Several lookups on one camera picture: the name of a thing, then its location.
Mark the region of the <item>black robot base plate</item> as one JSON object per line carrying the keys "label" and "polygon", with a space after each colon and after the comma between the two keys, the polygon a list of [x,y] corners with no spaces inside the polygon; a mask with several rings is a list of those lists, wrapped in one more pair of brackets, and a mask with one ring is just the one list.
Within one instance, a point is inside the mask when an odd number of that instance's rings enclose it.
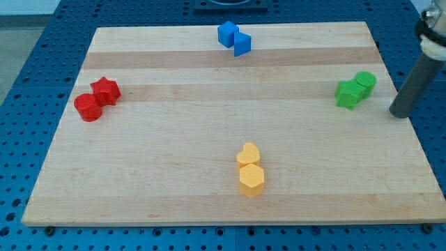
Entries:
{"label": "black robot base plate", "polygon": [[195,11],[267,10],[267,0],[193,0]]}

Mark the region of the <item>robot arm end with collar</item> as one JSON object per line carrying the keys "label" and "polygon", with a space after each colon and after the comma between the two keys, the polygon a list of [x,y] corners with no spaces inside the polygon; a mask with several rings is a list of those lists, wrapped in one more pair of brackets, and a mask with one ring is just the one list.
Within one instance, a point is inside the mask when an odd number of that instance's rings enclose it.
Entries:
{"label": "robot arm end with collar", "polygon": [[432,0],[421,12],[415,34],[425,55],[445,61],[445,0]]}

